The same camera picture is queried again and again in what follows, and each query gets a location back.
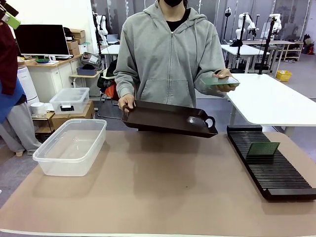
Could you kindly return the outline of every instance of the black face mask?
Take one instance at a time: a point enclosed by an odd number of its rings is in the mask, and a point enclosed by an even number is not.
[[[164,2],[171,7],[175,7],[175,6],[179,5],[181,1],[182,0],[164,0]]]

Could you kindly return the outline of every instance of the hand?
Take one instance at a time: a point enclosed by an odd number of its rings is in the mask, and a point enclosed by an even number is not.
[[[135,98],[132,94],[126,94],[118,100],[118,106],[121,110],[123,110],[124,105],[128,105],[130,109],[133,109],[134,100]]]
[[[223,79],[226,77],[233,77],[229,69],[225,68],[213,75],[216,78]],[[226,84],[226,85],[217,85],[216,89],[222,92],[230,92],[231,90],[235,90],[238,85],[235,84]]]

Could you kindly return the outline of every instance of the yellow bin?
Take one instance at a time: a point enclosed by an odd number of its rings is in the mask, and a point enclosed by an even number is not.
[[[276,73],[276,78],[280,81],[289,81],[292,73],[289,71],[281,70]]]

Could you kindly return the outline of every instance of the hoodie zipper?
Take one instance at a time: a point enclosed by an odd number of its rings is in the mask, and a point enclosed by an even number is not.
[[[169,102],[169,96],[170,96],[170,84],[171,84],[171,78],[170,78],[170,74],[171,74],[171,54],[172,54],[172,39],[173,39],[173,32],[171,32],[171,41],[170,41],[170,62],[169,62],[169,85],[168,85],[168,98],[167,98],[167,104]]]

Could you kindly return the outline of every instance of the maroon shirt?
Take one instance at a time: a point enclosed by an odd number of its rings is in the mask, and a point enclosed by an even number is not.
[[[0,21],[0,81],[2,94],[13,95],[18,71],[17,48],[9,26]]]

